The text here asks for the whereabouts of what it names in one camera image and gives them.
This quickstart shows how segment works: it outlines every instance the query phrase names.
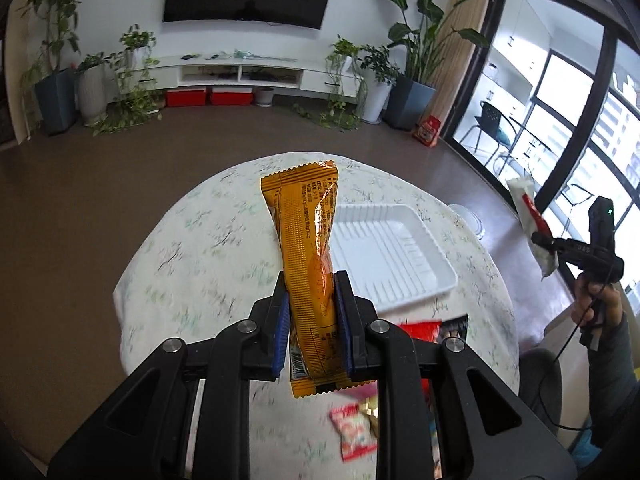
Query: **round table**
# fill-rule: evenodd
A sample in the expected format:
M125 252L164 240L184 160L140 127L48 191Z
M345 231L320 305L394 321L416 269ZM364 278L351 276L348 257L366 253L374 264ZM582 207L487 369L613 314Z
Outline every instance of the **round table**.
M178 336L191 343L216 336L248 317L256 300L272 294L282 260L260 177L316 160L335 161L338 202L402 203L414 208L458 274L454 290L385 313L385 318L402 322L468 314L471 348L517 393L513 306L491 257L466 224L412 184L326 153L284 153L239 164L204 181L169 209L113 293L125 371L131 373L166 338ZM294 399L287 362L275 383L252 381L250 399L254 478L375 476L375 454L348 463L341 460L339 437L328 411L353 401L345 393Z

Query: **person's arm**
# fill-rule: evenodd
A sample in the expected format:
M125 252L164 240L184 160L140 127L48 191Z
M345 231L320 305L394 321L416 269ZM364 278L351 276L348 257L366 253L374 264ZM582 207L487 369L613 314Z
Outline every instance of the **person's arm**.
M593 318L589 308L592 297L602 285L588 283L583 275L576 281L572 319L583 326ZM631 359L631 343L622 310L620 294L606 286L600 295L606 305L606 325L600 337L598 351L588 351L589 411L591 443L602 448L615 432L634 400L638 383Z

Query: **human hand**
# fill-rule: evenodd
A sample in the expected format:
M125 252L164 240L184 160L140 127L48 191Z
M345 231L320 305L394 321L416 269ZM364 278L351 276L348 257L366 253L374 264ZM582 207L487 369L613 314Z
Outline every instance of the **human hand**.
M605 304L606 320L604 329L610 330L618 326L622 321L620 293L612 285L602 288L601 283L590 283L584 273L575 280L575 301L572 304L571 319L581 327L590 322L595 316L590 304L598 293L600 293L600 299Z

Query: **white planter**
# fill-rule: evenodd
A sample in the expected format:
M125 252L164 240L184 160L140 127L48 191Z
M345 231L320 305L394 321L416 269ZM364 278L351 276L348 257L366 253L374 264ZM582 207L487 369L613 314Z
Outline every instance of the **white planter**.
M342 62L342 67L340 68L340 73L345 74L347 70L351 68L352 62L353 62L353 57L351 56L345 57L344 61Z
M254 90L254 102L261 108L269 108L273 105L273 88L261 86Z
M149 57L149 54L150 49L148 46L127 50L127 67L132 70L142 68L145 63L145 58Z
M104 91L104 64L92 66L78 79L78 104L85 126L101 121L107 111L107 95Z
M369 84L367 99L362 113L363 121L369 124L380 123L380 113L385 105L386 98L389 97L389 92L391 92L389 83L380 83L374 80L372 84Z

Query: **ribbed tray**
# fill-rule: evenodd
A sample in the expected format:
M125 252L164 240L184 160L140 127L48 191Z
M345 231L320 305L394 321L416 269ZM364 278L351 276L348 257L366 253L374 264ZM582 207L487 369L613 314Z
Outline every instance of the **ribbed tray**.
M336 270L378 313L451 290L458 276L427 226L401 204L337 205L329 240Z

